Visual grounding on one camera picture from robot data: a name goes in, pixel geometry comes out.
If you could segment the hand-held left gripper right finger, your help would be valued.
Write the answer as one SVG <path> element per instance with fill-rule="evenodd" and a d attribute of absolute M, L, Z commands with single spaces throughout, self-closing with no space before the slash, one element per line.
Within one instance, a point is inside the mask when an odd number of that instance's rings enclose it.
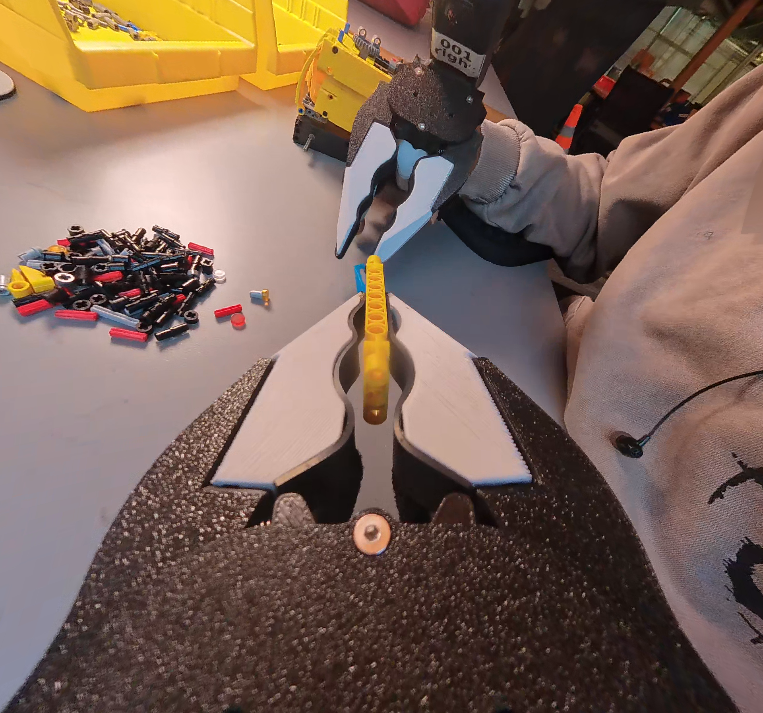
<path fill-rule="evenodd" d="M 391 375 L 395 406 L 392 482 L 402 521 L 426 523 L 441 502 L 462 493 L 526 486 L 532 474 L 476 356 L 394 295 Z"/>

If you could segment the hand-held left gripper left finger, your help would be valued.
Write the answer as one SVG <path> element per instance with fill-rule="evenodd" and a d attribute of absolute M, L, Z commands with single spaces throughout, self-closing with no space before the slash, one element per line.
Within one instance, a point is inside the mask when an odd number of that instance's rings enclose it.
<path fill-rule="evenodd" d="M 299 494 L 322 523 L 348 521 L 363 466 L 347 396 L 359 375 L 364 295 L 275 355 L 211 478 L 216 487 Z"/>

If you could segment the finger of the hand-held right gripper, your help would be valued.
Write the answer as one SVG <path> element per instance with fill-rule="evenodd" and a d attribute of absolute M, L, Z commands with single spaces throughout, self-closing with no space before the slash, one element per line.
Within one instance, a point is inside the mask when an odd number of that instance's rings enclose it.
<path fill-rule="evenodd" d="M 373 122 L 347 160 L 337 220 L 335 256 L 342 259 L 357 236 L 377 190 L 395 176 L 397 140 L 392 130 Z"/>
<path fill-rule="evenodd" d="M 396 210 L 391 227 L 382 235 L 375 256 L 385 263 L 430 221 L 436 201 L 454 165 L 444 157 L 423 157 L 413 169 L 408 196 Z"/>

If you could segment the yellow brick robot model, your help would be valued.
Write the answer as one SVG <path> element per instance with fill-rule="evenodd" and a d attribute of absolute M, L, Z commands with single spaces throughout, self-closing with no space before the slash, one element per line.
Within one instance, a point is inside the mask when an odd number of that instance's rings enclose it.
<path fill-rule="evenodd" d="M 364 28 L 351 31 L 346 23 L 326 31 L 298 79 L 294 143 L 345 162 L 358 110 L 402 64 L 381 47 L 379 37 L 367 37 Z"/>

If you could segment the yellow perforated brick beam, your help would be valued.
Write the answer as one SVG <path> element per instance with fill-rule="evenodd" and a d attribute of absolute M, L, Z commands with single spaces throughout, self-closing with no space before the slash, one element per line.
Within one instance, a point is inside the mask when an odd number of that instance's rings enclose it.
<path fill-rule="evenodd" d="M 362 349 L 363 418 L 383 424 L 387 418 L 390 341 L 384 265 L 372 255 L 366 262 L 365 335 Z"/>

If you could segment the person's right forearm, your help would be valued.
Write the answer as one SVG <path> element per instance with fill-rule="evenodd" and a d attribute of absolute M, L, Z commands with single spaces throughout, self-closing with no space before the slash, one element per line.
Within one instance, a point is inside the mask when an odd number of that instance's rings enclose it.
<path fill-rule="evenodd" d="M 563 273 L 592 283 L 607 159 L 569 156 L 516 119 L 481 127 L 478 160 L 460 195 L 483 222 L 549 247 Z"/>

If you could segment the grey desk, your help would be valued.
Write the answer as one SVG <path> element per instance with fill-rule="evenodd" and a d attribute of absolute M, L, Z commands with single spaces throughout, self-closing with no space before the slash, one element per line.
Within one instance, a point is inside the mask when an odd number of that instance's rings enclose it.
<path fill-rule="evenodd" d="M 79 224 L 163 225 L 215 251 L 227 281 L 187 335 L 114 341 L 108 324 L 2 301 L 1 696 L 64 622 L 105 532 L 176 436 L 259 358 L 345 302 L 356 248 L 334 256 L 343 166 L 292 142 L 294 90 L 88 113 L 2 65 L 2 273 Z M 268 289 L 270 304 L 250 299 Z M 235 329 L 214 310 L 241 304 Z"/>

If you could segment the person's right hand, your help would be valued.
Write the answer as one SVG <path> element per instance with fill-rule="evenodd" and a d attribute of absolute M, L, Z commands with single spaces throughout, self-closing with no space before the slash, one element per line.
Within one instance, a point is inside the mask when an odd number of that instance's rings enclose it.
<path fill-rule="evenodd" d="M 401 189 L 395 182 L 389 182 L 377 191 L 354 239 L 362 254 L 368 256 L 376 252 L 383 234 L 395 222 L 397 208 L 405 202 L 408 194 L 407 190 Z"/>

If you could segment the black office chair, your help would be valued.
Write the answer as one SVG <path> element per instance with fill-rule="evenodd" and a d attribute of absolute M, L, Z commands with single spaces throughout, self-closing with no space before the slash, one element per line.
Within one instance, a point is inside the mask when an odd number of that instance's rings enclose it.
<path fill-rule="evenodd" d="M 550 138 L 663 7 L 662 0 L 551 0 L 532 10 L 492 59 L 520 122 Z"/>

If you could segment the yellow plastic parts bin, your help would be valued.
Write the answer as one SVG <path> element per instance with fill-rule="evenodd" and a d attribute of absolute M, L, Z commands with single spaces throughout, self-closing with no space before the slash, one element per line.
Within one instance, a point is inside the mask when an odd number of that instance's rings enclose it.
<path fill-rule="evenodd" d="M 56 0 L 2 0 L 2 62 L 87 111 L 235 89 L 256 71 L 255 0 L 93 0 L 157 41 L 76 34 Z"/>
<path fill-rule="evenodd" d="M 253 0 L 256 70 L 241 77 L 260 89 L 296 84 L 325 31 L 347 22 L 348 0 Z"/>

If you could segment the pile of small connector pins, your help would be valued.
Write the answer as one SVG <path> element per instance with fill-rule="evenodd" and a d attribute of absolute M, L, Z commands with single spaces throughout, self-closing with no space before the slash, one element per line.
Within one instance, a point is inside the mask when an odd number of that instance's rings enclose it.
<path fill-rule="evenodd" d="M 215 252 L 161 225 L 86 229 L 17 256 L 2 275 L 2 301 L 19 318 L 44 314 L 72 324 L 108 324 L 114 341 L 162 344 L 199 324 L 198 303 L 221 283 Z"/>

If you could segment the scattered blue grey brick pieces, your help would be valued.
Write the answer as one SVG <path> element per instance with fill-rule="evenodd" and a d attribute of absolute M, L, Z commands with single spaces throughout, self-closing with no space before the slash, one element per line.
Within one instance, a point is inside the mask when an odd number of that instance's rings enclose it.
<path fill-rule="evenodd" d="M 161 41 L 155 31 L 142 29 L 93 0 L 55 0 L 67 29 L 76 41 Z"/>

